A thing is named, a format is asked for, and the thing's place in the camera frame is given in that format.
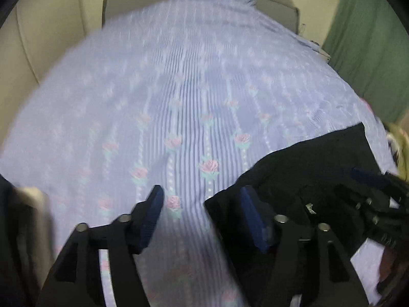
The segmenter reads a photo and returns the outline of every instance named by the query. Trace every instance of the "pink rose print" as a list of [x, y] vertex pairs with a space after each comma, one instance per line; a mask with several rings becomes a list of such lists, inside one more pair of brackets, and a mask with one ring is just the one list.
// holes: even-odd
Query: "pink rose print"
[[140, 130], [144, 130], [149, 127], [149, 124], [152, 122], [150, 115], [145, 113], [140, 113], [136, 118], [136, 123]]
[[89, 168], [87, 167], [82, 168], [79, 173], [79, 178], [78, 178], [79, 182], [81, 184], [86, 184], [89, 181], [89, 176], [91, 175], [91, 173], [92, 172]]
[[165, 146], [169, 151], [176, 151], [181, 145], [181, 136], [170, 136], [165, 139]]
[[271, 115], [268, 113], [260, 113], [258, 115], [258, 118], [260, 119], [262, 124], [267, 125], [270, 121]]
[[213, 125], [213, 114], [202, 115], [202, 122], [206, 127], [212, 127]]
[[102, 272], [109, 272], [109, 262], [107, 259], [101, 262], [101, 270]]
[[239, 305], [240, 295], [237, 290], [225, 290], [222, 295], [223, 307], [237, 307]]
[[102, 152], [104, 153], [105, 159], [110, 161], [113, 154], [118, 153], [118, 144], [115, 141], [108, 141], [102, 144]]
[[258, 89], [257, 87], [255, 87], [254, 85], [249, 85], [248, 87], [249, 93], [251, 94], [252, 97], [255, 97], [258, 93]]
[[166, 207], [172, 211], [180, 209], [180, 197], [176, 195], [169, 196], [166, 200]]
[[247, 150], [251, 144], [250, 134], [235, 134], [234, 144], [240, 149]]
[[226, 101], [224, 102], [224, 104], [225, 104], [227, 107], [230, 107], [230, 108], [232, 108], [232, 109], [238, 109], [238, 101], [237, 101], [237, 100], [226, 100]]
[[144, 186], [148, 180], [148, 169], [142, 166], [135, 166], [134, 169], [130, 172], [132, 176], [132, 181], [137, 186]]
[[102, 144], [102, 148], [105, 151], [118, 150], [118, 144], [115, 143], [114, 141], [109, 141], [109, 142], [106, 142], [106, 143]]
[[112, 213], [112, 201], [111, 199], [98, 200], [98, 208], [101, 215], [105, 218], [109, 217]]
[[216, 159], [205, 160], [202, 164], [199, 164], [202, 178], [208, 180], [216, 179], [218, 172], [219, 162]]

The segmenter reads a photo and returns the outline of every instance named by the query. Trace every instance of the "clothing pile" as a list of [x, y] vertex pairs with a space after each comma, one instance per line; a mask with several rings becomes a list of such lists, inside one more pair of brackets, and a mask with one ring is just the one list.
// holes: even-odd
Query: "clothing pile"
[[[349, 258], [367, 238], [393, 250], [390, 285], [378, 291], [380, 304], [396, 299], [402, 288], [393, 278], [409, 256], [408, 191], [404, 181], [380, 174], [359, 124], [269, 154], [205, 207], [251, 306], [290, 306], [302, 295], [301, 306], [364, 307]], [[327, 231], [334, 235], [321, 249]], [[296, 253], [280, 254], [284, 243]], [[408, 275], [406, 266], [399, 285]]]

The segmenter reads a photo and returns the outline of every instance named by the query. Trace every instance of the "black cloth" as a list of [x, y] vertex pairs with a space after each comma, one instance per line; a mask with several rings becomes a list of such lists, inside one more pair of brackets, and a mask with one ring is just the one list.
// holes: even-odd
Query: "black cloth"
[[[235, 201], [240, 188], [252, 186], [261, 201], [299, 225], [328, 223], [350, 257], [366, 238], [365, 225], [356, 209], [339, 198], [337, 187], [342, 185], [369, 195], [378, 207], [389, 208], [387, 197], [373, 193], [370, 187], [351, 177], [352, 168], [380, 172], [363, 124], [273, 152], [240, 176], [234, 185], [204, 203], [251, 306], [257, 306], [263, 294], [275, 262], [275, 251], [272, 248], [262, 254], [254, 247], [240, 202]], [[311, 258], [314, 253], [305, 250], [299, 256], [293, 294], [314, 290], [310, 276], [318, 268], [317, 258]]]
[[34, 274], [32, 208], [21, 203], [0, 175], [0, 306], [34, 306], [40, 285]]

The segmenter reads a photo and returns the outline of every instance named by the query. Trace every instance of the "rose pattern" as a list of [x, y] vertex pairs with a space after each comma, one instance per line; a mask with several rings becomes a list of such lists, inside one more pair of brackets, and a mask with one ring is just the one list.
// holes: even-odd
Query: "rose pattern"
[[249, 94], [250, 94], [252, 97], [255, 97], [255, 96], [258, 94], [258, 89], [257, 89], [257, 87], [254, 86], [254, 85], [252, 85], [252, 84], [249, 85], [248, 90], [249, 90]]
[[216, 159], [205, 159], [203, 163], [199, 164], [202, 178], [208, 180], [216, 179], [218, 172], [219, 162]]
[[107, 198], [98, 200], [98, 208], [104, 218], [110, 217], [112, 214], [112, 201]]
[[118, 154], [118, 148], [118, 143], [114, 140], [102, 144], [102, 152], [104, 153], [105, 159], [109, 161], [113, 154]]
[[151, 122], [152, 122], [151, 116], [146, 113], [140, 113], [136, 118], [136, 123], [140, 130], [147, 129]]
[[148, 180], [148, 169], [143, 166], [136, 165], [130, 172], [132, 181], [137, 186], [145, 186]]
[[258, 114], [258, 118], [260, 119], [262, 124], [268, 125], [271, 119], [271, 115], [268, 113], [260, 113]]
[[234, 144], [242, 150], [247, 150], [251, 144], [250, 134], [235, 134], [233, 139]]
[[180, 209], [180, 197], [173, 195], [169, 196], [166, 200], [166, 207], [171, 211], [177, 211]]
[[101, 276], [110, 279], [110, 268], [107, 254], [101, 257]]
[[91, 175], [91, 170], [84, 167], [80, 170], [78, 181], [81, 184], [86, 184], [89, 181], [89, 176]]
[[173, 217], [173, 219], [181, 219], [183, 209], [181, 208], [180, 197], [175, 195], [173, 189], [171, 189], [171, 191], [165, 189], [164, 191], [166, 195], [165, 206], [169, 211], [169, 214]]
[[223, 307], [238, 307], [240, 295], [235, 289], [225, 290], [222, 294]]
[[238, 109], [238, 101], [237, 100], [226, 100], [224, 104], [231, 109]]
[[168, 151], [176, 151], [181, 145], [181, 136], [171, 135], [164, 141]]
[[202, 122], [206, 127], [212, 127], [214, 123], [213, 114], [202, 115]]

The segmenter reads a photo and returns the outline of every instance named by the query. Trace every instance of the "bed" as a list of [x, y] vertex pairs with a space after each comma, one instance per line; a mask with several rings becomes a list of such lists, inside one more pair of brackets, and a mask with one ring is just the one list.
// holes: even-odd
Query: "bed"
[[[245, 306], [207, 198], [266, 154], [359, 122], [381, 171], [396, 172], [382, 124], [296, 35], [291, 0], [104, 5], [104, 28], [51, 70], [1, 155], [5, 178], [49, 195], [56, 253], [77, 223], [109, 223], [160, 184], [164, 210], [135, 258], [151, 306]], [[367, 241], [352, 259], [370, 302], [382, 250]], [[104, 253], [101, 264], [114, 306]]]

